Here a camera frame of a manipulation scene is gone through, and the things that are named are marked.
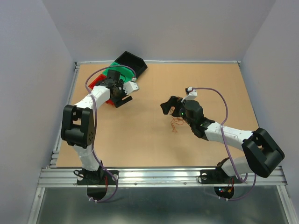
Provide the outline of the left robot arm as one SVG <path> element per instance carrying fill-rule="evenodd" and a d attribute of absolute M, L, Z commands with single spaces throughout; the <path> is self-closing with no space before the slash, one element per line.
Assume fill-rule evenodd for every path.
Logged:
<path fill-rule="evenodd" d="M 114 66 L 107 70 L 106 76 L 87 87 L 87 96 L 63 110 L 61 139 L 73 147 L 82 163 L 82 169 L 74 171 L 78 185 L 99 184 L 106 176 L 94 150 L 97 110 L 107 101 L 118 108 L 132 100 L 130 94 L 139 90 L 135 74 L 126 77 Z"/>

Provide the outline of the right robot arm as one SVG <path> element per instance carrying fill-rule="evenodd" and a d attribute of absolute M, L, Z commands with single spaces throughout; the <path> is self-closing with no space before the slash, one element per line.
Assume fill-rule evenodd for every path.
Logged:
<path fill-rule="evenodd" d="M 220 182 L 226 182 L 237 174 L 254 173 L 267 178 L 285 158 L 282 149 L 263 128 L 246 131 L 223 126 L 205 117 L 203 108 L 195 100 L 171 96 L 160 106 L 165 115 L 173 110 L 171 115 L 182 118 L 196 137 L 243 151 L 243 157 L 235 159 L 228 157 L 218 163 L 215 177 Z"/>

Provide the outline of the green plastic bin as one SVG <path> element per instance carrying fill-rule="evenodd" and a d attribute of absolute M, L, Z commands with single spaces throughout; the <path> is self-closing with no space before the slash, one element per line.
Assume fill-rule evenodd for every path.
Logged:
<path fill-rule="evenodd" d="M 102 72 L 103 75 L 107 76 L 109 70 L 115 70 L 121 73 L 120 79 L 124 82 L 130 81 L 134 77 L 134 73 L 132 70 L 125 68 L 125 67 L 113 67 L 111 69 L 106 69 Z"/>

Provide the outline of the red plastic bin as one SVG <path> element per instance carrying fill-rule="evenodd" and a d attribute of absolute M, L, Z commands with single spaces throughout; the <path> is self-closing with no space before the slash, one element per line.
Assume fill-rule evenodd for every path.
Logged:
<path fill-rule="evenodd" d="M 114 79 L 107 78 L 103 74 L 101 74 L 98 78 L 96 78 L 88 87 L 92 89 L 91 94 L 95 99 L 96 108 L 98 109 L 104 102 L 114 105 L 112 100 L 110 99 L 110 89 L 109 87 L 112 84 Z"/>

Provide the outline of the black plastic bin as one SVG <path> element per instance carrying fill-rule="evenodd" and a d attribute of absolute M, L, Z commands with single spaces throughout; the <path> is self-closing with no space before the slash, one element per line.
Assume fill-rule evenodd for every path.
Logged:
<path fill-rule="evenodd" d="M 132 68 L 136 73 L 136 78 L 138 78 L 148 68 L 147 64 L 142 58 L 128 51 L 124 51 L 115 60 L 115 62 L 119 65 L 125 65 Z"/>

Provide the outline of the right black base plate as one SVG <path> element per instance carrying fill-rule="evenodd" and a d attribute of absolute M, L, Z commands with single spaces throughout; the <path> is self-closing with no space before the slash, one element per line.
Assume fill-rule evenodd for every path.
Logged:
<path fill-rule="evenodd" d="M 232 181 L 242 183 L 235 176 L 228 176 L 224 171 L 217 169 L 201 170 L 197 181 L 202 184 L 229 184 Z"/>

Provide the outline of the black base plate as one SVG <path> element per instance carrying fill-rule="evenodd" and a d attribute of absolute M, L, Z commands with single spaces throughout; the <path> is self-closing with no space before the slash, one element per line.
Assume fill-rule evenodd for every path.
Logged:
<path fill-rule="evenodd" d="M 197 181 L 202 184 L 229 184 L 232 181 L 242 183 L 235 176 L 228 176 L 224 171 L 217 169 L 201 170 Z"/>
<path fill-rule="evenodd" d="M 98 185 L 107 186 L 115 185 L 115 180 L 108 174 L 107 171 L 88 171 L 85 169 L 74 170 L 74 175 L 77 177 L 76 184 L 79 186 Z"/>

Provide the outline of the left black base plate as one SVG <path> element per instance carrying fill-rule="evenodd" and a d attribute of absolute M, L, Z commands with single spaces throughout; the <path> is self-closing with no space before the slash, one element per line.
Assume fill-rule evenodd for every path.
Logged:
<path fill-rule="evenodd" d="M 115 185 L 115 180 L 108 174 L 107 171 L 88 171 L 85 169 L 74 170 L 74 175 L 77 177 L 76 184 L 79 186 L 98 185 L 107 186 Z"/>

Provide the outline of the aluminium mounting rail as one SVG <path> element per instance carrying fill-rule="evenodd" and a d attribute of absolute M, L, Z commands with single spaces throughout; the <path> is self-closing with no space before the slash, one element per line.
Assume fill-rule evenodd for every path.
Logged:
<path fill-rule="evenodd" d="M 198 177 L 208 167 L 179 168 L 111 168 L 119 171 L 120 188 L 137 187 L 203 187 Z M 78 187 L 74 168 L 47 168 L 40 172 L 38 187 Z"/>

